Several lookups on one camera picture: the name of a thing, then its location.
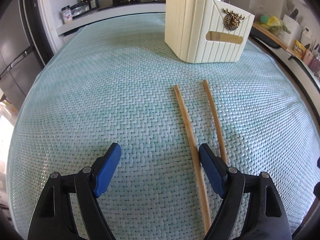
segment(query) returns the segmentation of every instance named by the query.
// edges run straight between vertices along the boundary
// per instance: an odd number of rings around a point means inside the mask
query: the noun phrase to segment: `stove burner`
[[[112,0],[112,6],[140,3],[140,0]]]

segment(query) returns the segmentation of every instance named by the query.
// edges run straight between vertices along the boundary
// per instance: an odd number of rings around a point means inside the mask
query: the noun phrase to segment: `light blue woven mat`
[[[78,172],[118,142],[120,163],[99,198],[116,239],[203,238],[191,154],[173,91],[180,84],[197,143],[219,153],[203,79],[215,98],[228,165],[249,174],[269,172],[295,230],[320,181],[319,138],[295,89],[249,41],[237,63],[182,62],[164,43],[164,14],[142,14],[83,28],[29,92],[8,162],[7,188],[20,234],[27,237],[50,173]],[[206,182],[214,217],[221,200]],[[247,201],[233,237],[240,233]],[[77,210],[75,216],[80,224]]]

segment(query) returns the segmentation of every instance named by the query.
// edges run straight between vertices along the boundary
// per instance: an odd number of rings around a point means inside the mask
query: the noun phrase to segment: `kitchen counter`
[[[58,28],[56,28],[56,30],[58,35],[62,35],[76,28],[85,26],[87,24],[113,18],[113,17],[130,15],[130,14],[157,13],[157,12],[165,12],[164,2],[138,3],[138,4],[118,6],[118,7],[109,7],[101,11],[94,10],[82,17],[79,17],[73,20],[70,23],[59,26]]]

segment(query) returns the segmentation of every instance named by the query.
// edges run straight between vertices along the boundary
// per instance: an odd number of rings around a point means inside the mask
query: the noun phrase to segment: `gas stove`
[[[112,0],[112,5],[100,8],[99,11],[105,10],[105,9],[110,9],[114,7],[119,7],[119,6],[126,6],[126,5],[132,5],[132,4],[143,4],[143,3],[165,3],[165,1],[159,1],[159,0]]]
[[[140,3],[140,0],[112,0],[112,6],[120,6],[120,5],[128,5],[128,4],[135,4]]]

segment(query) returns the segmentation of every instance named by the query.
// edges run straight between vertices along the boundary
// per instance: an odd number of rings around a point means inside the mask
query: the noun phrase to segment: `wooden sticks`
[[[199,189],[200,204],[201,204],[202,216],[203,216],[203,222],[204,222],[204,230],[205,230],[205,234],[206,234],[211,226],[211,217],[210,217],[207,189],[206,189],[206,185],[204,183],[204,177],[203,177],[203,174],[201,171],[199,154],[198,154],[198,150],[196,147],[196,140],[193,135],[193,126],[190,122],[190,115],[189,115],[188,110],[184,104],[184,100],[182,98],[182,95],[181,95],[181,92],[180,92],[178,85],[174,86],[174,92],[176,93],[176,97],[177,97],[177,100],[179,103],[179,108],[180,108],[180,111],[182,114],[183,124],[185,126],[188,141],[189,141],[193,166],[194,166],[195,173],[196,173],[196,182],[198,184],[198,189]]]
[[[220,155],[221,155],[221,158],[223,159],[223,161],[225,163],[227,163],[228,160],[227,160],[226,150],[224,147],[222,131],[221,131],[220,123],[219,123],[219,117],[218,117],[218,113],[216,110],[216,106],[215,106],[214,101],[212,99],[212,95],[211,95],[209,84],[208,84],[207,80],[203,80],[203,86],[204,86],[205,92],[207,93],[211,114],[213,116],[214,126],[216,127],[216,131],[217,131]]]

